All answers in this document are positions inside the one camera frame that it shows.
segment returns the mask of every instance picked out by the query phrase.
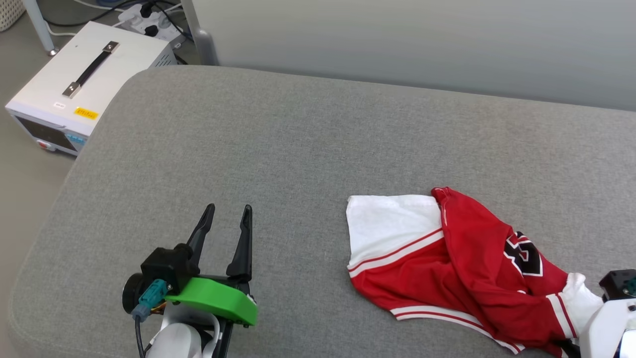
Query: electrical cable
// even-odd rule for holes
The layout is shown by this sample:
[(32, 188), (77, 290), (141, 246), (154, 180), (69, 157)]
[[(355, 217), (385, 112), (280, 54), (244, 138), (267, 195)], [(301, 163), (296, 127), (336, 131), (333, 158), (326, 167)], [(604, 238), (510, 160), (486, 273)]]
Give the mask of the electrical cable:
[(162, 304), (160, 304), (159, 306), (153, 308), (152, 310), (150, 310), (151, 314), (157, 314), (159, 312), (161, 312), (161, 314), (163, 314), (163, 310), (165, 310), (167, 303), (164, 302)]
[(141, 318), (135, 317), (135, 335), (137, 336), (137, 350), (139, 351), (139, 358), (146, 358), (144, 352), (144, 343), (141, 341)]
[(51, 30), (51, 27), (48, 25), (48, 22), (45, 22), (46, 25), (46, 29), (48, 30), (48, 33), (51, 34), (52, 36), (75, 36), (77, 34), (73, 33), (73, 32), (53, 32), (53, 30)]
[(134, 3), (134, 2), (136, 2), (136, 1), (137, 1), (137, 0), (125, 0), (124, 2), (122, 2), (122, 3), (120, 3), (120, 4), (115, 5), (115, 6), (114, 6), (114, 7), (112, 7), (110, 10), (106, 10), (105, 12), (101, 13), (100, 15), (97, 15), (97, 16), (96, 16), (96, 17), (94, 17), (94, 18), (91, 18), (91, 19), (89, 19), (89, 20), (87, 20), (87, 21), (78, 22), (78, 23), (76, 23), (76, 24), (58, 24), (58, 23), (56, 23), (56, 22), (53, 22), (53, 21), (51, 21), (51, 20), (47, 19), (47, 18), (44, 16), (44, 14), (42, 14), (42, 18), (44, 19), (44, 21), (48, 22), (48, 23), (49, 23), (49, 24), (51, 24), (51, 25), (57, 26), (57, 27), (76, 27), (76, 26), (82, 26), (82, 25), (86, 25), (89, 21), (99, 20), (100, 18), (105, 17), (106, 15), (108, 15), (108, 14), (110, 14), (110, 13), (114, 12), (115, 10), (117, 10), (117, 9), (119, 9), (119, 8), (123, 7), (123, 6), (126, 6), (127, 4)]
[(212, 337), (212, 341), (210, 341), (206, 345), (206, 347), (214, 342), (214, 345), (211, 346), (212, 353), (214, 353), (214, 349), (216, 349), (216, 345), (219, 343), (219, 337), (221, 336), (221, 324), (219, 323), (219, 319), (217, 319), (215, 315), (210, 316), (212, 316), (212, 323), (214, 324), (214, 336)]
[(177, 31), (179, 31), (180, 34), (183, 35), (183, 37), (185, 37), (186, 39), (193, 41), (192, 40), (192, 36), (186, 34), (185, 32), (183, 32), (183, 30), (181, 30), (181, 28), (179, 26), (177, 26), (177, 24), (175, 24), (175, 22), (172, 20), (172, 18), (170, 17), (170, 15), (168, 15), (168, 13), (166, 12), (166, 10), (164, 10), (161, 6), (157, 5), (157, 3), (165, 3), (165, 1), (160, 1), (160, 0), (149, 0), (150, 3), (152, 3), (156, 8), (158, 8), (159, 10), (161, 10), (161, 12), (165, 15), (165, 17), (168, 19), (168, 21), (170, 21), (170, 23), (177, 29)]
[(188, 64), (184, 59), (181, 58), (181, 56), (174, 54), (174, 58), (177, 59), (177, 61), (181, 62), (181, 64)]
[(113, 27), (118, 27), (119, 25), (122, 25), (126, 21), (128, 21), (128, 20), (119, 21), (117, 24), (113, 25)]
[(180, 7), (181, 7), (181, 3), (178, 3), (178, 4), (176, 4), (176, 5), (174, 5), (174, 6), (170, 7), (170, 8), (165, 9), (165, 12), (169, 13), (169, 12), (172, 12), (173, 10), (176, 10), (176, 9), (180, 8)]
[[(88, 6), (89, 8), (94, 8), (94, 9), (102, 9), (102, 10), (110, 10), (112, 8), (112, 6), (99, 6), (99, 5), (93, 5), (93, 4), (89, 4), (89, 3), (85, 3), (82, 0), (73, 0), (76, 3)], [(115, 9), (115, 11), (118, 11), (120, 13), (123, 13), (124, 10), (122, 9)]]
[[(140, 2), (139, 0), (124, 0), (123, 2), (121, 2), (121, 3), (117, 4), (117, 5), (115, 5), (114, 7), (110, 8), (109, 10), (106, 10), (105, 12), (101, 13), (100, 15), (97, 15), (97, 16), (96, 16), (96, 17), (94, 17), (94, 18), (90, 18), (90, 19), (88, 19), (88, 20), (86, 20), (86, 21), (78, 22), (78, 23), (75, 23), (75, 24), (58, 24), (58, 23), (56, 23), (56, 22), (53, 22), (53, 21), (51, 21), (51, 20), (47, 19), (47, 18), (44, 16), (44, 14), (42, 14), (42, 18), (44, 19), (44, 21), (48, 22), (50, 25), (54, 25), (54, 26), (57, 26), (57, 27), (76, 27), (76, 26), (86, 25), (86, 24), (87, 24), (87, 23), (89, 23), (90, 21), (99, 20), (100, 18), (105, 17), (106, 15), (108, 15), (108, 14), (110, 14), (110, 13), (112, 13), (112, 12), (117, 11), (117, 9), (120, 9), (120, 8), (122, 8), (122, 7), (126, 6), (126, 5), (131, 4), (131, 3), (139, 3), (139, 2)], [(166, 0), (156, 0), (156, 1), (153, 1), (153, 4), (155, 4), (155, 6), (157, 6), (157, 7), (159, 7), (158, 5), (156, 5), (156, 3), (169, 4), (169, 5), (172, 5), (172, 6), (175, 6), (175, 5), (176, 5), (176, 4), (171, 3), (170, 1), (166, 1)]]

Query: green 3d-printed part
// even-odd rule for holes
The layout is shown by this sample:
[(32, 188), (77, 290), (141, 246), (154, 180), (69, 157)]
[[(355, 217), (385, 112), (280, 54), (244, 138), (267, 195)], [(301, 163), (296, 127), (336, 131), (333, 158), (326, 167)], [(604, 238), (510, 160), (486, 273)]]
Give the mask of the green 3d-printed part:
[(243, 292), (209, 278), (193, 277), (180, 294), (165, 296), (165, 300), (179, 301), (237, 324), (256, 325), (256, 304)]

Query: gray fabric surface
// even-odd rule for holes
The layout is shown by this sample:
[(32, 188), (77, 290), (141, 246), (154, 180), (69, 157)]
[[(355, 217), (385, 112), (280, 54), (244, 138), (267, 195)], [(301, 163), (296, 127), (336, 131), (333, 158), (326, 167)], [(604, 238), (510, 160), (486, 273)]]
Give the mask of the gray fabric surface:
[[(349, 195), (448, 185), (598, 280), (633, 266), (636, 113), (231, 68), (128, 81), (100, 120), (21, 271), (24, 357), (135, 357), (121, 288), (157, 246), (216, 216), (202, 271), (222, 273), (254, 209), (259, 324), (230, 357), (493, 357), (468, 328), (397, 322), (350, 284)], [(158, 319), (142, 325), (147, 341)], [(529, 350), (524, 357), (542, 357)]]

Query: power supply handle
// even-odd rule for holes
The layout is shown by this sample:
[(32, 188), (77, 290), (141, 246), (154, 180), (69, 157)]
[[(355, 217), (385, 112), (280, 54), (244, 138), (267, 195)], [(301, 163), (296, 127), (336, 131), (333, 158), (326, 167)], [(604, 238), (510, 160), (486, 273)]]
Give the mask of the power supply handle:
[(82, 72), (79, 78), (75, 82), (71, 82), (71, 84), (66, 87), (66, 90), (64, 90), (62, 95), (68, 98), (73, 98), (73, 96), (75, 96), (75, 94), (80, 90), (84, 83), (86, 83), (91, 75), (97, 70), (99, 65), (101, 65), (108, 58), (108, 56), (110, 56), (111, 53), (113, 53), (117, 49), (118, 46), (118, 42), (110, 41), (108, 45), (106, 45), (106, 47), (102, 49), (102, 53), (99, 54), (99, 56), (97, 56), (97, 58), (94, 59), (90, 65), (88, 65), (88, 67), (84, 70), (84, 72)]

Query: basketball jersey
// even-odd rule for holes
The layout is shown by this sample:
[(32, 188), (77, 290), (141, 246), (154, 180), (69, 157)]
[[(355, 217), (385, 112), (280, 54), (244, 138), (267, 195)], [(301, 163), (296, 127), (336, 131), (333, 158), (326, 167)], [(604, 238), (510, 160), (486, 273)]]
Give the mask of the basketball jersey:
[(450, 188), (431, 196), (352, 196), (347, 207), (354, 287), (398, 320), (469, 327), (515, 354), (574, 338), (602, 300), (521, 232)]

